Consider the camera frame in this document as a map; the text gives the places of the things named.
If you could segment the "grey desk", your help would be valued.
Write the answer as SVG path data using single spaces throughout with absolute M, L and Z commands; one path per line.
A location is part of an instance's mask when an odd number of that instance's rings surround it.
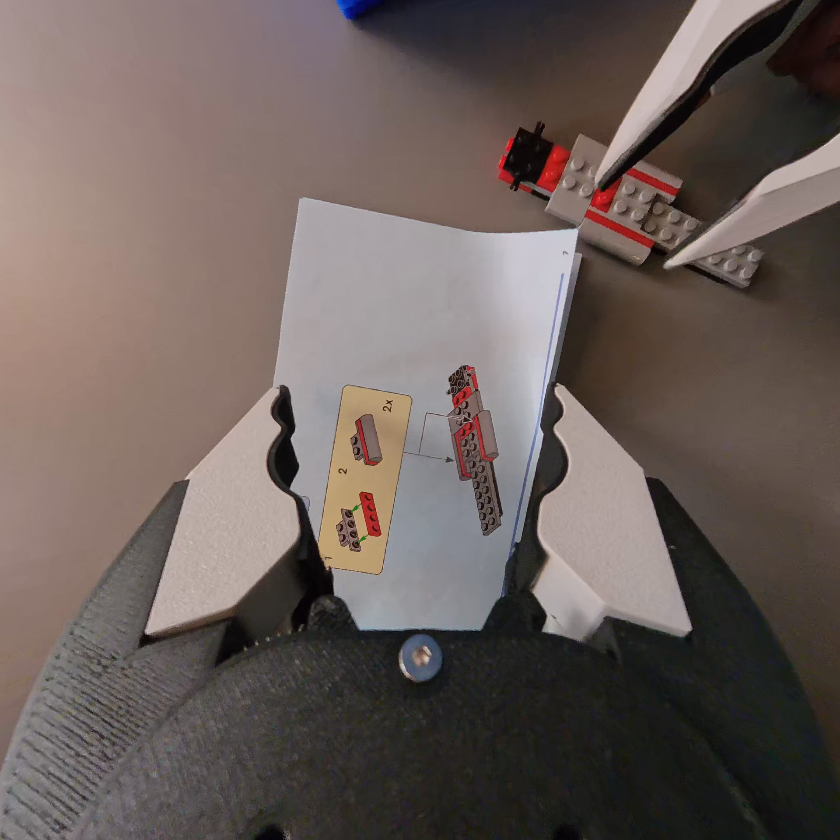
M 2 753 L 65 624 L 271 384 L 302 196 L 546 228 L 691 2 L 2 2 Z M 838 207 L 747 292 L 584 257 L 560 380 L 723 554 L 838 742 Z

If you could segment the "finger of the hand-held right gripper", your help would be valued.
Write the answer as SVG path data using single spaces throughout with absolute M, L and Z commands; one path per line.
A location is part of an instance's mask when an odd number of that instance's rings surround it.
M 689 236 L 664 263 L 694 263 L 811 216 L 839 201 L 839 136 L 767 174 L 714 222 Z
M 777 53 L 805 34 L 820 2 L 698 1 L 693 4 L 616 130 L 595 176 L 611 186 L 676 133 L 704 98 L 771 78 Z

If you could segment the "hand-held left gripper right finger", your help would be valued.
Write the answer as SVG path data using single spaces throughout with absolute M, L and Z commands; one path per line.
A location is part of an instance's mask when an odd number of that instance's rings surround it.
M 553 435 L 566 456 L 559 484 L 540 501 L 545 561 L 531 593 L 542 631 L 577 642 L 606 618 L 675 637 L 692 625 L 643 468 L 563 385 Z

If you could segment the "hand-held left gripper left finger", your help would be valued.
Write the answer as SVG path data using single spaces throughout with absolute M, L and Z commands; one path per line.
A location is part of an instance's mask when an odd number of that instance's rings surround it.
M 292 489 L 295 430 L 288 388 L 273 387 L 188 475 L 146 636 L 229 619 L 260 640 L 304 623 L 322 562 Z

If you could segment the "person's right hand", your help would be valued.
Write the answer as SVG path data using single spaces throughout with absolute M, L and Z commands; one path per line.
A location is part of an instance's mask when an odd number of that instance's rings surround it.
M 765 66 L 777 77 L 792 77 L 812 95 L 838 100 L 839 2 L 818 2 Z

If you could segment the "pale blue instruction booklet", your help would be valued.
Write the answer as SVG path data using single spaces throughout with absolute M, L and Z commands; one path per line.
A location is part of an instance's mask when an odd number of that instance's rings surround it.
M 361 629 L 476 631 L 502 594 L 543 443 L 545 397 L 574 284 L 573 229 L 491 234 L 301 199 L 275 383 L 290 392 L 299 463 L 292 489 L 314 534 L 374 494 L 389 461 L 354 459 L 354 420 L 380 440 L 411 399 L 391 520 L 360 552 L 327 547 L 334 589 Z M 498 444 L 500 526 L 481 530 L 446 416 L 448 378 L 475 369 Z

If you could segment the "long grey studded plate assembly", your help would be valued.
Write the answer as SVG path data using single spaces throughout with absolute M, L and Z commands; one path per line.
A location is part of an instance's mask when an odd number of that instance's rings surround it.
M 520 127 L 501 156 L 499 181 L 513 191 L 522 190 L 546 203 L 546 212 L 579 231 L 586 210 L 592 207 L 654 240 L 655 251 L 669 256 L 703 227 L 698 218 L 667 203 L 648 185 L 624 174 L 605 190 L 595 176 L 606 147 L 579 134 L 568 149 L 544 135 L 545 125 Z

